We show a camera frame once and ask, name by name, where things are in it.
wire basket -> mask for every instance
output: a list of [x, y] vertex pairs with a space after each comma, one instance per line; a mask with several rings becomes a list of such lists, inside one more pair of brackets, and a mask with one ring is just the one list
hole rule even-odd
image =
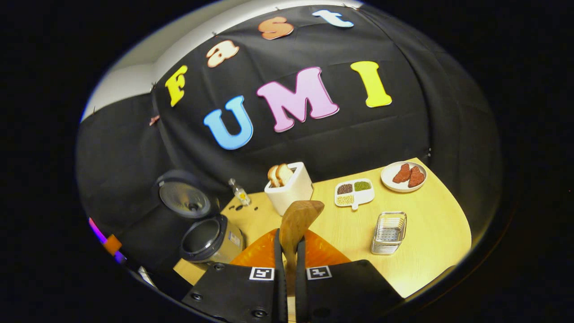
[[375, 255], [392, 255], [404, 240], [405, 232], [405, 212], [381, 213], [373, 234], [371, 252]]

bottle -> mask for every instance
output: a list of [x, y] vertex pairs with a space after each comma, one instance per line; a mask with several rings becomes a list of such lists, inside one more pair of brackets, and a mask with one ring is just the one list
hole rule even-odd
[[245, 190], [243, 189], [243, 187], [241, 187], [235, 183], [234, 178], [231, 178], [228, 183], [229, 183], [229, 186], [231, 186], [233, 194], [235, 195], [235, 197], [237, 197], [241, 201], [242, 205], [247, 206], [247, 205], [251, 204], [251, 199], [249, 198], [249, 196], [247, 196], [247, 193], [245, 193]]

wooden spatula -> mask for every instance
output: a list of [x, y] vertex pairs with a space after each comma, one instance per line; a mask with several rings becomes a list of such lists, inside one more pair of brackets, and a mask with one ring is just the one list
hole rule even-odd
[[295, 294], [295, 272], [297, 269], [297, 244], [313, 221], [321, 214], [325, 204], [320, 201], [295, 201], [285, 211], [279, 228], [279, 242], [287, 259], [285, 280], [287, 296]]

blue letter u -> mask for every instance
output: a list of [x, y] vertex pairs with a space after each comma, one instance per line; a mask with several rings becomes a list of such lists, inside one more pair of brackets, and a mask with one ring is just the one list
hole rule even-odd
[[203, 119], [203, 124], [210, 127], [211, 133], [214, 134], [218, 144], [227, 150], [244, 146], [251, 140], [251, 136], [253, 135], [253, 124], [243, 107], [243, 100], [244, 97], [240, 95], [227, 101], [225, 104], [225, 109], [233, 112], [233, 115], [241, 127], [241, 131], [235, 136], [230, 135], [223, 124], [220, 109], [213, 110]]

foam letter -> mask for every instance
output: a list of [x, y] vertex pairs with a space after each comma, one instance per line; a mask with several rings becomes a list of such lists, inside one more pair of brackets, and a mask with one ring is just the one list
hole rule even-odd
[[187, 72], [187, 66], [182, 65], [175, 74], [172, 75], [166, 82], [165, 87], [168, 88], [169, 96], [171, 97], [172, 106], [181, 100], [183, 97], [183, 86], [185, 85], [185, 78], [183, 75]]
[[293, 127], [295, 122], [287, 117], [289, 111], [299, 121], [307, 118], [307, 100], [311, 104], [311, 117], [320, 119], [331, 116], [339, 111], [334, 104], [321, 80], [321, 68], [309, 67], [297, 74], [295, 93], [277, 82], [270, 82], [257, 90], [257, 95], [265, 97], [275, 118], [275, 131], [283, 132]]
[[222, 41], [207, 52], [206, 57], [209, 58], [207, 66], [216, 67], [224, 60], [235, 56], [237, 52], [239, 52], [239, 47], [235, 46], [231, 40]]
[[253, 135], [253, 124], [243, 107], [244, 97], [242, 95], [235, 97], [225, 104], [225, 109], [233, 112], [237, 119], [241, 131], [236, 135], [231, 135], [221, 120], [221, 109], [213, 110], [204, 119], [203, 124], [210, 127], [215, 140], [218, 144], [227, 149], [233, 150], [244, 146], [251, 140]]
[[260, 23], [259, 31], [263, 33], [261, 36], [267, 40], [287, 36], [293, 32], [294, 27], [291, 24], [285, 24], [286, 21], [284, 17], [275, 17]]
[[378, 68], [379, 64], [374, 61], [358, 61], [351, 64], [351, 69], [359, 73], [367, 90], [365, 104], [368, 107], [389, 105], [393, 101], [385, 92], [379, 73], [377, 73]]
[[337, 27], [349, 28], [354, 26], [354, 24], [350, 21], [342, 21], [341, 19], [339, 19], [338, 17], [341, 17], [342, 15], [338, 12], [330, 12], [329, 10], [319, 10], [317, 12], [314, 12], [313, 16], [316, 17], [320, 16], [321, 18], [327, 20], [327, 22], [330, 23], [331, 25]]

